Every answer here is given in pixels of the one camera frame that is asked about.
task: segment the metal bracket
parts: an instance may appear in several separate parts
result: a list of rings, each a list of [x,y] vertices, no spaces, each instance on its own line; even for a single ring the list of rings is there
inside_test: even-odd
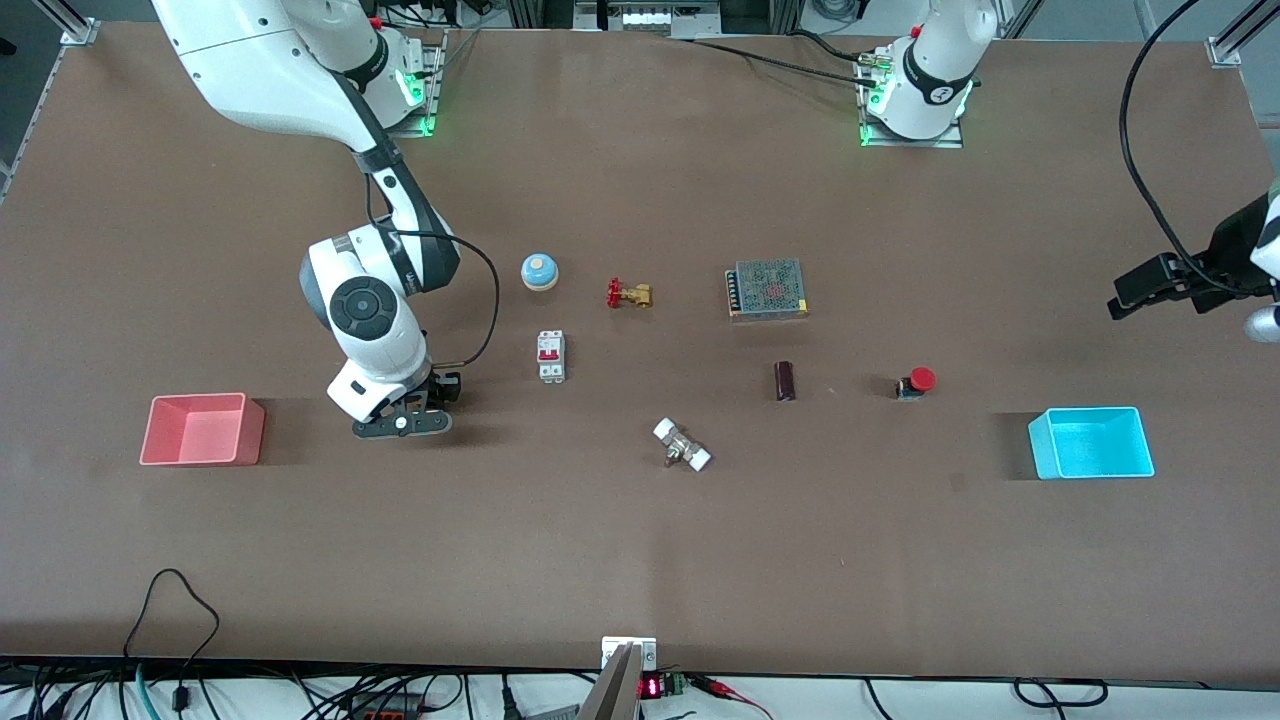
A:
[[[102,27],[102,23],[95,20],[93,18],[84,18],[84,24],[87,24],[88,28],[84,31],[83,37],[78,38],[69,32],[63,32],[61,44],[68,47],[93,45],[93,41],[97,40],[97,31]]]
[[[632,638],[627,635],[605,635],[600,639],[600,667],[609,664],[609,659],[617,652],[620,644],[640,646],[640,659],[644,661],[641,670],[652,671],[658,669],[658,641],[654,638]]]
[[[86,18],[68,0],[31,0],[50,20],[63,28],[63,45],[93,45],[101,23]]]
[[[1280,17],[1280,0],[1254,0],[1222,32],[1204,41],[1215,68],[1240,67],[1240,49]]]
[[[658,642],[653,638],[607,637],[600,641],[603,669],[582,701],[577,720],[636,720],[640,716],[640,679],[658,667]]]
[[[1204,41],[1204,50],[1208,53],[1208,61],[1215,69],[1225,70],[1230,68],[1240,67],[1240,54],[1235,50],[1222,55],[1222,46],[1219,45],[1217,37],[1210,37]]]

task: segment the white circuit breaker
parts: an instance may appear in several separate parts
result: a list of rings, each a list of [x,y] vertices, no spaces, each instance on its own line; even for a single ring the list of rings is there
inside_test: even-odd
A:
[[[564,331],[538,333],[538,377],[544,383],[564,382]]]

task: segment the robotic arm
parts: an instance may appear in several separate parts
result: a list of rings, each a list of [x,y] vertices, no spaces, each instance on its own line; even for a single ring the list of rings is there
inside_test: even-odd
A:
[[[421,67],[421,42],[375,31],[353,0],[152,3],[215,110],[250,128],[342,142],[385,196],[389,219],[312,245],[298,273],[307,304],[347,354],[329,397],[362,437],[447,430],[452,421],[433,401],[456,400],[458,378],[431,372],[404,299],[448,284],[458,251],[385,131],[422,102],[402,92]],[[425,410],[401,407],[379,432],[384,409],[424,391]]]
[[[1280,300],[1280,181],[1271,191],[1219,223],[1208,249],[1192,256],[1207,282],[1174,252],[1161,252],[1116,278],[1116,296],[1107,302],[1114,320],[1166,300],[1190,299],[1199,314],[1231,300]],[[1244,334],[1257,342],[1280,342],[1280,302],[1252,313]]]
[[[931,0],[929,14],[910,36],[876,49],[887,63],[872,70],[879,87],[867,111],[902,137],[938,137],[964,113],[978,60],[996,29],[991,0]]]

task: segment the mounting plate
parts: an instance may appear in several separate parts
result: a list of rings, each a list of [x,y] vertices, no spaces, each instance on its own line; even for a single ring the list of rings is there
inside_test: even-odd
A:
[[[887,50],[887,47],[877,47],[876,53]],[[856,63],[854,63],[854,76],[874,79],[870,72]],[[951,126],[938,137],[909,140],[888,129],[879,118],[867,111],[870,94],[870,88],[858,86],[858,135],[863,147],[943,147],[951,150],[964,147],[959,118],[951,120]]]
[[[439,45],[422,44],[422,69],[430,73],[422,81],[422,92],[426,100],[404,115],[404,119],[387,128],[387,135],[392,137],[431,137],[435,133],[435,115],[440,109],[440,85],[444,78],[444,53],[449,45],[449,35],[444,33]]]
[[[658,669],[658,641],[655,638],[634,638],[630,635],[605,635],[600,639],[600,667],[609,664],[613,651],[620,644],[639,644],[644,657],[644,670]]]

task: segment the blue button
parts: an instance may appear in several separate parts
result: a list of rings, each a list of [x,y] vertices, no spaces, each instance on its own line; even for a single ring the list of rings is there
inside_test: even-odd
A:
[[[520,266],[520,279],[525,281],[529,290],[539,292],[550,290],[559,279],[559,268],[550,255],[535,252],[525,258],[525,263]]]

